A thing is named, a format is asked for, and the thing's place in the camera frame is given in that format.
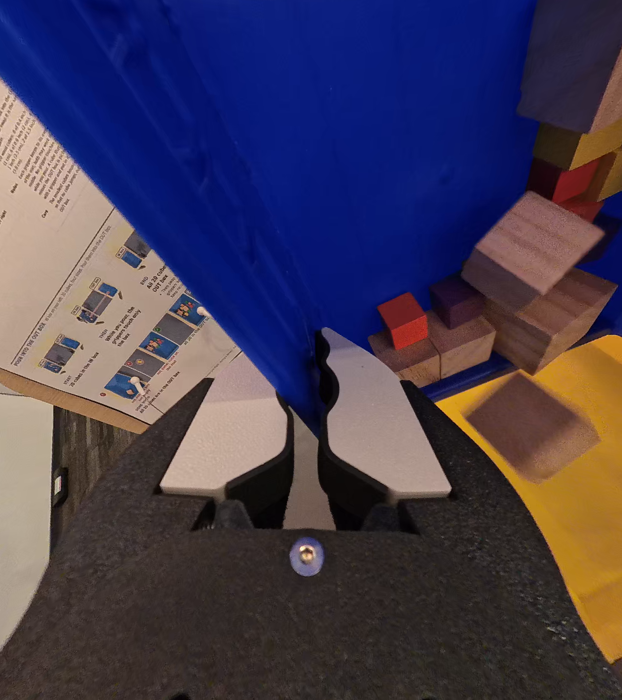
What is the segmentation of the white printed instruction sheet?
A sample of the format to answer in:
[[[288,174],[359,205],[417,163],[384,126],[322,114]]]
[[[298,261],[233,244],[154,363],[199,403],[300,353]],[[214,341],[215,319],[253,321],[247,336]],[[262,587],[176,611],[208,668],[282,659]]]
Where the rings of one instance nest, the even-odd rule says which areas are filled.
[[[0,79],[0,368],[153,424],[240,354],[199,306]]]

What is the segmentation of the pile of wooden cubes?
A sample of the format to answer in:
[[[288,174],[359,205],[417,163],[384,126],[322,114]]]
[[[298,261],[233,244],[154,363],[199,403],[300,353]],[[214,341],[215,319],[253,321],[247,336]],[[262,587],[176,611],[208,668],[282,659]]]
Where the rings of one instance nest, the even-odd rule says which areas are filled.
[[[424,387],[495,351],[535,375],[593,326],[617,286],[582,271],[621,228],[622,1],[538,1],[517,113],[538,124],[525,193],[456,275],[380,304],[368,337],[400,379]]]

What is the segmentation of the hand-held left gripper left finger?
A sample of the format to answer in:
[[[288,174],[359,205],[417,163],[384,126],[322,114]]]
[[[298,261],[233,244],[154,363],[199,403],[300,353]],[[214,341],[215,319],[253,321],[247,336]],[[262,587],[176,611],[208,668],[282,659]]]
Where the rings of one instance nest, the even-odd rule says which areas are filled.
[[[281,529],[294,475],[289,406],[239,354],[214,378],[159,487],[240,501],[254,527]]]

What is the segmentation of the blue plastic box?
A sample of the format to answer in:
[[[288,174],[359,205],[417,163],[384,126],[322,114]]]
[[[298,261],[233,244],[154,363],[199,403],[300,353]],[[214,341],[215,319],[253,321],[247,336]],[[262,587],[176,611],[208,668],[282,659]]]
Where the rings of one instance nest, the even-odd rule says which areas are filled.
[[[316,332],[524,194],[543,1],[0,1],[0,78],[314,431]]]

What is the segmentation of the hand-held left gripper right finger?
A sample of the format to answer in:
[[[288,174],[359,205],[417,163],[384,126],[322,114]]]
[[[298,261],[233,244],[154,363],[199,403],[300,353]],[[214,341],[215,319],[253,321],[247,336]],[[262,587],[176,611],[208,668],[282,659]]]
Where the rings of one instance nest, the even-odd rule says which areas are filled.
[[[331,328],[316,333],[316,364],[318,480],[339,529],[360,529],[377,507],[451,495],[423,426],[429,401],[420,389]]]

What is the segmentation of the yellow plastic box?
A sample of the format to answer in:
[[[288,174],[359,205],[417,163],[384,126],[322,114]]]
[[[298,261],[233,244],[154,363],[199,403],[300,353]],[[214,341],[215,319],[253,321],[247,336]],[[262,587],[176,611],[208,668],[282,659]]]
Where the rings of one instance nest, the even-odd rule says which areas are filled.
[[[438,402],[498,466],[542,531],[579,616],[608,661],[622,658],[622,337],[560,355],[534,380],[585,414],[600,444],[546,482],[517,475],[465,420],[499,387],[489,381]]]

